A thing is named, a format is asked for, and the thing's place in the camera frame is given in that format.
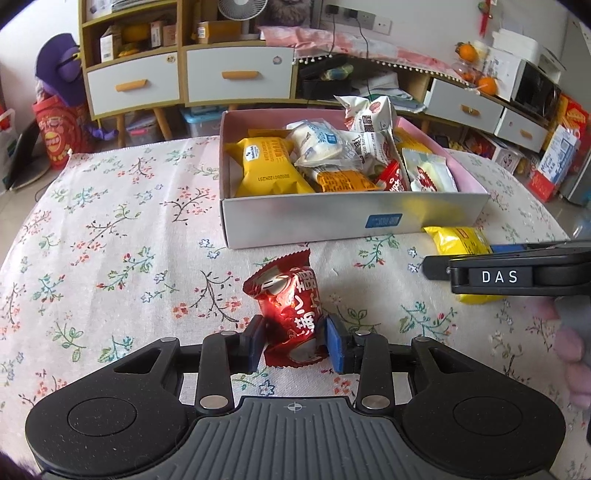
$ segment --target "cabinet drawer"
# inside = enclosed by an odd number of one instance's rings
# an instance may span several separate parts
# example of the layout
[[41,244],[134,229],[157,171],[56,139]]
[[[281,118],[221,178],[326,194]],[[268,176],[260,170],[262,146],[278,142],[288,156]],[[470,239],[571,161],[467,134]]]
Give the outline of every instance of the cabinet drawer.
[[125,61],[88,73],[95,115],[180,101],[177,53]]
[[547,130],[520,114],[505,108],[496,127],[495,135],[522,147],[539,152]]
[[503,111],[498,103],[461,87],[433,80],[425,98],[425,113],[493,133]]
[[187,101],[289,98],[293,57],[285,47],[189,50]]

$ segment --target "red bag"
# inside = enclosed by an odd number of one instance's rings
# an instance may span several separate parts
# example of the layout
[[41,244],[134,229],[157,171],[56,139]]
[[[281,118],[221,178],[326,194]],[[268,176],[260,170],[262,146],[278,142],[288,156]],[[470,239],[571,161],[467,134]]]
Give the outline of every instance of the red bag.
[[69,149],[73,153],[93,151],[92,137],[86,129],[90,123],[90,115],[85,103],[69,107],[54,95],[35,103],[33,112],[45,141],[51,168],[61,169],[66,166]]

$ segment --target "white snack packet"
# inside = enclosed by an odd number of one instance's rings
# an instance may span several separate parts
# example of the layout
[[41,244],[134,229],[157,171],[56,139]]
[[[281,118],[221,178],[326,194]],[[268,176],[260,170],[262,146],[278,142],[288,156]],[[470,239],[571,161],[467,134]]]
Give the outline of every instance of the white snack packet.
[[357,96],[335,98],[345,107],[345,125],[352,132],[391,131],[397,123],[396,110],[385,95],[375,100]]
[[339,130],[340,136],[353,145],[363,162],[362,172],[376,177],[394,159],[384,132],[348,132]]
[[410,177],[413,192],[457,192],[452,172],[446,160],[433,153],[402,149],[402,157]]
[[347,160],[355,162],[361,169],[361,158],[355,149],[330,124],[324,120],[304,120],[295,125],[287,139],[292,140],[298,155],[294,163],[296,167],[338,165],[339,160]]

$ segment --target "food box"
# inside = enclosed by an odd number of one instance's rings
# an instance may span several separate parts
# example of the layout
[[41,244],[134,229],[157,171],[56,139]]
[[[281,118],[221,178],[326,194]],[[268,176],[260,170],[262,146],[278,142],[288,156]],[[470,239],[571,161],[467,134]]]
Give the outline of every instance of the food box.
[[197,43],[220,43],[240,40],[242,24],[235,20],[201,22],[197,25]]
[[562,125],[556,128],[550,145],[528,184],[528,188],[542,202],[551,199],[560,187],[569,171],[579,144],[579,139],[570,130]]
[[446,150],[403,118],[398,126],[444,157],[460,192],[337,192],[232,198],[242,169],[224,145],[249,128],[277,129],[304,119],[324,119],[346,130],[345,112],[257,109],[225,112],[220,138],[220,212],[228,248],[420,232],[423,226],[473,225],[489,195]]
[[492,160],[511,174],[523,157],[517,147],[474,131],[466,137],[465,146],[472,153]]
[[575,136],[582,140],[587,130],[587,122],[589,120],[589,114],[575,102],[571,97],[561,94],[558,100],[558,108],[556,109],[556,115],[554,116],[548,134],[544,140],[542,150],[547,150],[552,140],[554,132],[559,125],[572,130]]
[[111,25],[100,38],[100,61],[116,59],[122,47],[121,27],[119,25]]

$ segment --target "yellow snack packet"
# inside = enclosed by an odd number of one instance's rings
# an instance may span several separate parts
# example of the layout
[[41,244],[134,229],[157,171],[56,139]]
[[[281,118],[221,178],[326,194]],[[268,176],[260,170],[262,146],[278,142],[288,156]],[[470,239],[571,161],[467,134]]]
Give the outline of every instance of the yellow snack packet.
[[320,185],[323,192],[370,192],[379,190],[370,179],[357,170],[345,170],[334,165],[308,168],[306,173]]
[[293,143],[278,137],[243,138],[226,152],[242,166],[244,178],[235,197],[314,193],[289,160]]
[[[491,246],[482,235],[482,232],[471,226],[454,228],[426,226],[423,229],[433,238],[439,255],[485,255],[492,253]],[[458,300],[468,305],[480,305],[502,298],[499,295],[470,295],[465,293],[458,295]]]
[[409,148],[418,152],[433,153],[421,142],[415,140],[406,130],[400,127],[395,127],[392,129],[392,132],[394,134],[394,144],[399,152],[401,152],[403,148]]

